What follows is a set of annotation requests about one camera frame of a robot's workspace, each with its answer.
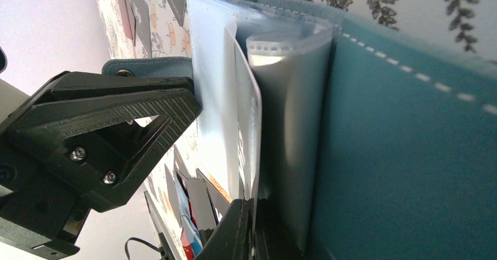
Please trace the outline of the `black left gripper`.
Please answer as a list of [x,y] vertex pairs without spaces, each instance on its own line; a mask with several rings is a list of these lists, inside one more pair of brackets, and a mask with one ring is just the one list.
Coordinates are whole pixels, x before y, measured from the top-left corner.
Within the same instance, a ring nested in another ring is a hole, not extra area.
[[189,77],[53,77],[1,123],[1,241],[77,254],[88,207],[125,205],[200,111]]

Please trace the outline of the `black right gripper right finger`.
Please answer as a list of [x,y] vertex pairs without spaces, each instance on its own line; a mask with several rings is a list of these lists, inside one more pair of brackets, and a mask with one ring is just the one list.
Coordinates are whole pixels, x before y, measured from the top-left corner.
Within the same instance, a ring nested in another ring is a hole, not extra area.
[[254,238],[256,259],[297,260],[306,258],[290,236],[278,210],[267,199],[257,201]]

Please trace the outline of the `black VIP card carried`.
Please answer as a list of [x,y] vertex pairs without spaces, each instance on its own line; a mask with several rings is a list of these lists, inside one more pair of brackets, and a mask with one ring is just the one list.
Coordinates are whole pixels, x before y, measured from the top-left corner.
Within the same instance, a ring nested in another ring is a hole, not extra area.
[[236,80],[239,172],[246,200],[258,196],[260,172],[262,100],[260,88],[247,57],[236,40],[236,27],[226,29],[227,41],[234,50]]

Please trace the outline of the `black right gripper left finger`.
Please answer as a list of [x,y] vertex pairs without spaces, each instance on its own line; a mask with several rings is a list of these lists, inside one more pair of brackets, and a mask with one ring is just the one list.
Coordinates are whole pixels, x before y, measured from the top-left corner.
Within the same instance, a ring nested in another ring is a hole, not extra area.
[[226,215],[195,258],[197,260],[249,259],[252,211],[251,200],[233,200]]

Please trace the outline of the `blue leather card holder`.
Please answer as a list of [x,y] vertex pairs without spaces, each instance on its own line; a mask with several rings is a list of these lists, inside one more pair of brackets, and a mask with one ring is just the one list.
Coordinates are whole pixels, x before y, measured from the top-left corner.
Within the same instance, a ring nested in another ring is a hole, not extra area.
[[236,40],[261,92],[256,209],[278,210],[305,259],[496,258],[496,66],[323,4],[187,0],[191,58],[111,60],[188,76],[199,158],[232,195]]

